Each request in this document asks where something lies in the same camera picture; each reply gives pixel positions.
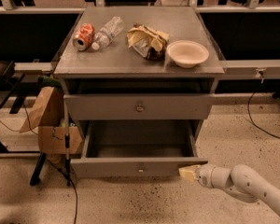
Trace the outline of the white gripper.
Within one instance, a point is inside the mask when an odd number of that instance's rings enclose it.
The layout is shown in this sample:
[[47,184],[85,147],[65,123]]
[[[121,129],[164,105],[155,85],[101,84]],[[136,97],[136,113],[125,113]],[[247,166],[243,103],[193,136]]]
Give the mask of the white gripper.
[[182,178],[189,182],[198,181],[201,186],[212,189],[212,173],[214,169],[213,164],[191,165],[181,167],[178,172]]

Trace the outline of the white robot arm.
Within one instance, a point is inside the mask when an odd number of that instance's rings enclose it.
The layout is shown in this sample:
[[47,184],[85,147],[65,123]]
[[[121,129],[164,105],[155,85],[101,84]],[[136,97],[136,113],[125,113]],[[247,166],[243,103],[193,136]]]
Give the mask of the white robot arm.
[[246,203],[262,200],[280,216],[280,189],[268,182],[258,172],[246,165],[231,169],[213,164],[181,167],[182,178],[209,189],[221,189],[235,199]]

